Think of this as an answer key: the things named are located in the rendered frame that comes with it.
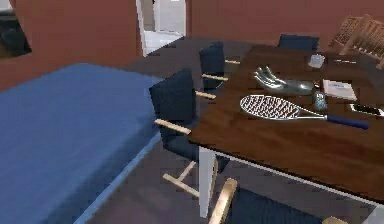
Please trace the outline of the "blue bed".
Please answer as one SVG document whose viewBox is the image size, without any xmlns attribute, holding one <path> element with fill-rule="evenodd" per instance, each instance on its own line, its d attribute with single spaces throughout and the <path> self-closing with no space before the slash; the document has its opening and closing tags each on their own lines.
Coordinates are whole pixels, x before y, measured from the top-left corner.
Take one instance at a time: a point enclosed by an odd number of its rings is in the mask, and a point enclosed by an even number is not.
<svg viewBox="0 0 384 224">
<path fill-rule="evenodd" d="M 0 224 L 73 224 L 157 134 L 158 78 L 79 63 L 0 93 Z"/>
</svg>

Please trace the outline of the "silver hand sculpture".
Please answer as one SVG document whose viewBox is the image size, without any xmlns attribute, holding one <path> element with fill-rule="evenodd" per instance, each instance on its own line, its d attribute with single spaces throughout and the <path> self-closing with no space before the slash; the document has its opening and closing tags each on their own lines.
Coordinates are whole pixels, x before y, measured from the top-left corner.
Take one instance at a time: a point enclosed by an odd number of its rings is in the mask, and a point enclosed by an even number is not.
<svg viewBox="0 0 384 224">
<path fill-rule="evenodd" d="M 259 85 L 268 92 L 283 95 L 311 95 L 314 84 L 310 81 L 280 79 L 266 66 L 258 67 L 253 72 Z"/>
</svg>

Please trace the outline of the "dark wooden table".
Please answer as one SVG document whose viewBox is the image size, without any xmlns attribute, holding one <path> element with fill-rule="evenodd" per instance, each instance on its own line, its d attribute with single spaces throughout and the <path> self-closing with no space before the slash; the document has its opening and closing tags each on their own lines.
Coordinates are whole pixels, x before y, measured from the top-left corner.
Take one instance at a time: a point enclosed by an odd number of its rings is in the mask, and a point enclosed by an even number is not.
<svg viewBox="0 0 384 224">
<path fill-rule="evenodd" d="M 384 224 L 384 118 L 353 112 L 337 98 L 328 101 L 329 113 L 365 121 L 368 130 L 319 119 L 254 118 L 241 110 L 240 101 L 261 93 L 253 77 L 260 65 L 286 79 L 349 82 L 359 103 L 384 107 L 384 95 L 354 59 L 313 69 L 303 51 L 253 46 L 189 136 L 199 146 L 200 215 L 208 214 L 214 160 L 222 155 L 370 204 L 374 210 L 363 224 Z"/>
</svg>

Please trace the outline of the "white room door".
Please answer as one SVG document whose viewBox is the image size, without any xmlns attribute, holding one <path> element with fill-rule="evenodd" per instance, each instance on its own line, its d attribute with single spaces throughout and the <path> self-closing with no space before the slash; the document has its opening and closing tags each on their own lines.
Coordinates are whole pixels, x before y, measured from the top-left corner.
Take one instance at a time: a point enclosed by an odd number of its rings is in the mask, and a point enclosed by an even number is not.
<svg viewBox="0 0 384 224">
<path fill-rule="evenodd" d="M 138 20 L 138 26 L 139 26 L 142 55 L 143 57 L 146 57 L 147 52 L 146 52 L 145 30 L 144 30 L 144 20 L 143 20 L 141 0 L 136 0 L 136 9 L 137 9 L 137 20 Z"/>
</svg>

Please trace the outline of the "small grey remote control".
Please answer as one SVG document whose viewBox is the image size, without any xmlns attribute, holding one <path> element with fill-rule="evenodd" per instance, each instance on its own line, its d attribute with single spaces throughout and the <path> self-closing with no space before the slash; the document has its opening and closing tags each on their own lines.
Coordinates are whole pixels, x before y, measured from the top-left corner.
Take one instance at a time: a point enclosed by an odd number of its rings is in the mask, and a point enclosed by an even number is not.
<svg viewBox="0 0 384 224">
<path fill-rule="evenodd" d="M 327 109 L 327 102 L 324 93 L 316 91 L 313 95 L 313 101 L 316 110 L 322 111 Z"/>
</svg>

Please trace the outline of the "white book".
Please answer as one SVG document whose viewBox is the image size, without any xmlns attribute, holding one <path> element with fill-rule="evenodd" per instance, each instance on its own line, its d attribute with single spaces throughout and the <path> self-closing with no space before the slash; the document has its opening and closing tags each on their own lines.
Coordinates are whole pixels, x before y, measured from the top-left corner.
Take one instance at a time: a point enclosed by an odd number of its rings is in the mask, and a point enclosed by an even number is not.
<svg viewBox="0 0 384 224">
<path fill-rule="evenodd" d="M 327 96 L 336 97 L 345 100 L 356 101 L 357 97 L 355 95 L 354 89 L 351 84 L 343 83 L 332 80 L 323 80 L 323 89 L 324 93 Z"/>
</svg>

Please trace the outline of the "black and white phone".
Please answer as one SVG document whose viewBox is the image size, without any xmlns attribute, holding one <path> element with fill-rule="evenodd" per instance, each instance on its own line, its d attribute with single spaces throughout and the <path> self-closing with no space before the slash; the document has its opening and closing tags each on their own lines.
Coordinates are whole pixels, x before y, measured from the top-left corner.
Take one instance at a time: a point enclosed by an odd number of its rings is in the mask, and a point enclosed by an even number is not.
<svg viewBox="0 0 384 224">
<path fill-rule="evenodd" d="M 370 107 L 370 106 L 364 106 L 360 104 L 351 104 L 350 109 L 354 112 L 374 115 L 378 117 L 384 117 L 384 110 L 380 108 Z"/>
</svg>

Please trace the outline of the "wooden lattice chair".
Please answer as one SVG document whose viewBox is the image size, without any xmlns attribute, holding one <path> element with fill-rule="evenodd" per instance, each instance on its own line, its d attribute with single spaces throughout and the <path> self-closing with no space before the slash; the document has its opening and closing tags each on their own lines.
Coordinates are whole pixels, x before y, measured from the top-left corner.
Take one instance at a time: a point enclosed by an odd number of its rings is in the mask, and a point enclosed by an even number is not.
<svg viewBox="0 0 384 224">
<path fill-rule="evenodd" d="M 339 54 L 352 51 L 370 56 L 378 61 L 377 69 L 384 69 L 384 22 L 370 15 L 347 16 L 329 42 L 329 47 L 340 47 Z"/>
</svg>

